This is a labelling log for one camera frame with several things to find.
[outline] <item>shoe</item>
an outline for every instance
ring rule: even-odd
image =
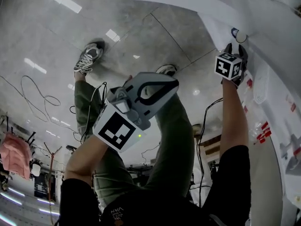
[[[74,66],[74,72],[87,74],[92,71],[91,66],[103,55],[104,42],[93,42],[85,46],[79,57],[79,61]]]
[[[156,73],[162,73],[169,75],[173,77],[175,73],[177,72],[177,69],[174,65],[163,65],[159,69],[157,69]],[[151,94],[155,94],[156,91],[158,91],[162,86],[152,86],[152,89],[149,88],[149,86],[146,86],[143,90],[143,98],[147,99],[150,98]]]
[[[177,69],[174,65],[163,65],[156,71],[156,73],[167,74],[171,77],[173,77],[176,72],[177,72]]]

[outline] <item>leg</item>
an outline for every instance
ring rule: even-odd
[[[192,126],[177,95],[157,113],[161,145],[156,164],[145,188],[169,190],[186,196],[192,175],[194,140]]]
[[[75,80],[76,120],[78,131],[83,135],[86,130],[90,100],[95,88],[86,82],[85,74],[81,72],[75,72]],[[100,102],[100,95],[96,92],[91,102],[90,123],[88,125],[90,130],[87,138],[92,135],[92,126],[100,112]],[[98,199],[104,207],[120,195],[137,189],[122,159],[111,148],[106,151],[95,170],[94,186]]]
[[[221,160],[203,210],[226,225],[244,226],[251,207],[248,127],[236,87],[225,79],[222,87]]]

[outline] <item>led light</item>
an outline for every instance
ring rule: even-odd
[[[50,211],[48,210],[44,210],[44,209],[39,209],[41,212],[44,212],[44,213],[49,213],[50,214]],[[55,215],[60,215],[60,213],[56,213],[56,212],[51,212],[51,214],[55,214]]]
[[[38,198],[37,200],[40,201],[40,202],[46,202],[46,203],[49,204],[49,201],[47,201],[47,200],[43,200],[43,199],[40,199],[40,198]]]
[[[9,220],[8,218],[4,217],[1,214],[0,214],[0,219],[11,226],[17,226],[17,224],[15,224],[13,221]]]
[[[11,201],[13,201],[13,202],[15,202],[15,203],[17,203],[17,204],[19,204],[19,205],[22,205],[22,203],[20,202],[20,201],[18,201],[18,200],[16,200],[16,199],[14,199],[14,198],[12,198],[12,197],[10,197],[10,196],[8,196],[7,194],[5,194],[5,193],[0,193],[3,197],[6,197],[7,199],[9,199],[9,200],[11,200]]]
[[[10,191],[16,193],[16,194],[21,195],[22,197],[25,197],[25,194],[23,194],[23,193],[21,193],[21,192],[18,192],[17,190],[15,190],[15,189],[13,189],[13,188],[11,188],[11,187],[9,187],[8,189],[9,189]]]

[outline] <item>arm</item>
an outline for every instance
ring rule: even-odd
[[[65,180],[75,178],[91,185],[91,178],[108,146],[92,135],[71,156],[65,169]]]
[[[248,125],[233,82],[223,79],[223,120],[220,156],[236,145],[248,145]]]

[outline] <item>gray tile floor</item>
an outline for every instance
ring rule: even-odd
[[[87,78],[94,86],[103,81],[109,87],[120,86],[130,74],[174,64],[179,69],[178,93],[192,124],[200,123],[205,108],[221,97],[220,78],[213,74],[216,51],[195,12],[134,0],[72,1],[82,7],[79,13],[55,0],[4,0],[0,10],[0,75],[18,89],[21,77],[29,75],[44,95],[57,97],[60,106],[46,105],[51,117],[76,130],[75,116],[69,112],[74,103],[72,70],[81,50],[95,38],[103,38],[107,48],[101,64]],[[115,38],[107,36],[108,31]],[[20,126],[36,131],[37,144],[43,146],[45,141],[52,150],[79,146],[70,130],[38,120],[11,86],[2,79],[0,85],[0,108]],[[44,111],[43,98],[27,79],[24,92]],[[207,137],[220,133],[220,119],[221,107],[216,106],[208,114]],[[147,134],[142,143],[121,155],[125,164],[144,162],[141,152],[158,144],[154,120]],[[65,154],[62,151],[57,159],[65,163]],[[149,160],[155,154],[156,150],[144,156]]]

